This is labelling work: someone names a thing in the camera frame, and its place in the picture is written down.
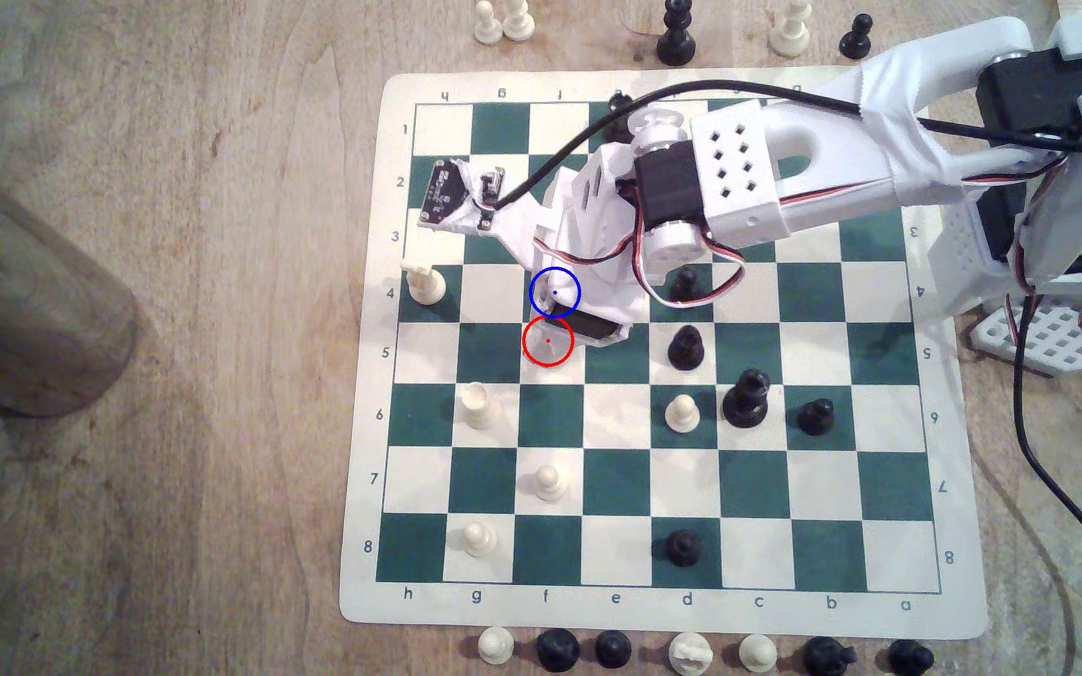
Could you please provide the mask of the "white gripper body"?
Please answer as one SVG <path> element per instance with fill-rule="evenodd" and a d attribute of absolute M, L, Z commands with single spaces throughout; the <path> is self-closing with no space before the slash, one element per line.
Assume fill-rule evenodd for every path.
<path fill-rule="evenodd" d="M 602 257 L 634 233 L 635 207 L 618 195 L 617 180 L 634 167 L 634 153 L 609 143 L 590 156 L 579 171 L 560 168 L 549 185 L 547 206 L 525 195 L 503 209 L 503 246 L 530 274 L 535 270 L 533 238 L 542 237 L 564 252 Z M 581 274 L 583 299 L 646 313 L 649 299 L 631 267 L 632 247 Z M 536 303 L 554 312 L 557 303 Z"/>

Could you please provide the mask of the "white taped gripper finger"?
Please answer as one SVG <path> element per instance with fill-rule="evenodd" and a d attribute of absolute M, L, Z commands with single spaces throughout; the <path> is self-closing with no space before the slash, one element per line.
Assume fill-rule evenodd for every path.
<path fill-rule="evenodd" d="M 585 253 L 564 252 L 550 246 L 542 237 L 533 238 L 535 270 L 532 301 L 535 303 L 579 303 L 583 282 L 579 276 L 601 260 Z"/>
<path fill-rule="evenodd" d="M 562 303 L 562 321 L 569 324 L 577 346 L 610 346 L 624 341 L 632 326 L 629 308 L 583 299 L 573 305 Z"/>

